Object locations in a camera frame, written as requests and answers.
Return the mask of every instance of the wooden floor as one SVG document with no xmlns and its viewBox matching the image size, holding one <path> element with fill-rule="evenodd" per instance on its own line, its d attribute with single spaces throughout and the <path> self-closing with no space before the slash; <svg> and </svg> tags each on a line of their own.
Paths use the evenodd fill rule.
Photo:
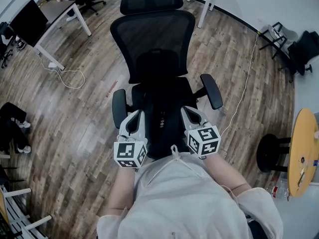
<svg viewBox="0 0 319 239">
<path fill-rule="evenodd" d="M 117 171 L 113 161 L 114 127 L 111 100 L 114 90 L 130 94 L 129 72 L 110 35 L 110 24 L 121 16 L 121 0 L 105 0 L 99 15 L 83 14 L 92 36 L 77 20 L 61 21 L 43 45 L 65 65 L 86 77 L 79 90 L 63 86 L 58 76 L 43 69 L 39 57 L 26 47 L 15 52 L 0 70 L 0 105 L 12 102 L 25 111 L 32 124 L 28 136 L 32 154 L 12 154 L 4 165 L 17 166 L 12 179 L 25 179 L 15 188 L 30 187 L 27 210 L 36 220 L 52 215 L 42 227 L 49 238 L 93 239 L 96 223 L 104 215 Z M 184 2 L 198 23 L 203 4 Z M 193 91 L 201 88 L 200 74 L 209 73 L 221 91 L 224 106 L 213 111 L 202 98 L 199 109 L 222 132 L 241 98 L 256 34 L 227 15 L 208 12 L 202 29 L 195 28 L 188 52 L 187 78 Z M 258 39 L 261 47 L 264 40 Z M 255 49 L 244 99 L 231 127 L 224 133 L 220 154 L 243 173 L 252 186 L 264 186 L 272 174 L 262 174 L 256 165 L 256 148 L 266 133 L 289 136 L 294 110 L 294 87 L 288 75 L 278 72 L 280 61 L 273 51 Z M 45 66 L 48 60 L 43 59 Z M 80 73 L 66 73 L 67 84 L 79 86 Z"/>
</svg>

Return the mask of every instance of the chair seat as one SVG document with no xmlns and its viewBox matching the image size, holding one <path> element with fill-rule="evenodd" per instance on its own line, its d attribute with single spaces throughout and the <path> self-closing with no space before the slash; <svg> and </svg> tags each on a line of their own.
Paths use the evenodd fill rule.
<svg viewBox="0 0 319 239">
<path fill-rule="evenodd" d="M 180 108 L 197 108 L 192 90 L 185 77 L 176 77 L 163 83 L 140 83 L 132 88 L 134 110 L 145 112 L 148 156 L 160 159 L 171 155 L 176 144 L 179 151 L 188 151 L 184 142 L 184 127 Z"/>
</svg>

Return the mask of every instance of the chair armrest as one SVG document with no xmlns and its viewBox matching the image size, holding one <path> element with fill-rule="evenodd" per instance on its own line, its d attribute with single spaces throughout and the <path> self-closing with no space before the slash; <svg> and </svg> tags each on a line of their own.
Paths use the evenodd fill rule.
<svg viewBox="0 0 319 239">
<path fill-rule="evenodd" d="M 210 74 L 202 74 L 200 76 L 201 82 L 207 91 L 207 96 L 210 104 L 214 110 L 219 109 L 223 106 L 223 100 L 219 88 Z"/>
<path fill-rule="evenodd" d="M 124 89 L 116 90 L 112 99 L 112 113 L 116 128 L 120 128 L 122 121 L 128 116 L 126 94 Z"/>
</svg>

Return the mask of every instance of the sneaker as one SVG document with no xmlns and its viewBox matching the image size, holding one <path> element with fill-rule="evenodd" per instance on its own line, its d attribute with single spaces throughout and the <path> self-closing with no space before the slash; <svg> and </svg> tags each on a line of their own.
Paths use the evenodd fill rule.
<svg viewBox="0 0 319 239">
<path fill-rule="evenodd" d="M 28 153 L 30 153 L 31 152 L 31 147 L 30 146 L 26 146 L 26 147 L 24 147 L 24 149 L 19 149 L 18 148 L 18 151 L 20 152 L 20 153 L 25 153 L 25 154 L 28 154 Z"/>
<path fill-rule="evenodd" d="M 69 22 L 69 21 L 71 21 L 71 20 L 73 20 L 75 18 L 76 18 L 76 15 L 73 15 L 72 17 L 67 17 L 66 21 Z"/>
<path fill-rule="evenodd" d="M 26 120 L 23 123 L 20 123 L 19 121 L 16 122 L 20 128 L 29 128 L 31 124 L 27 122 Z"/>
</svg>

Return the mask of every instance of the chair headrest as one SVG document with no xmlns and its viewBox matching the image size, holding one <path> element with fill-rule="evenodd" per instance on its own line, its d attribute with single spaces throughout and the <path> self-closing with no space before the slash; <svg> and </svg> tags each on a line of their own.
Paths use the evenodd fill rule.
<svg viewBox="0 0 319 239">
<path fill-rule="evenodd" d="M 120 11 L 124 15 L 174 10 L 183 6 L 183 0 L 122 0 Z"/>
</svg>

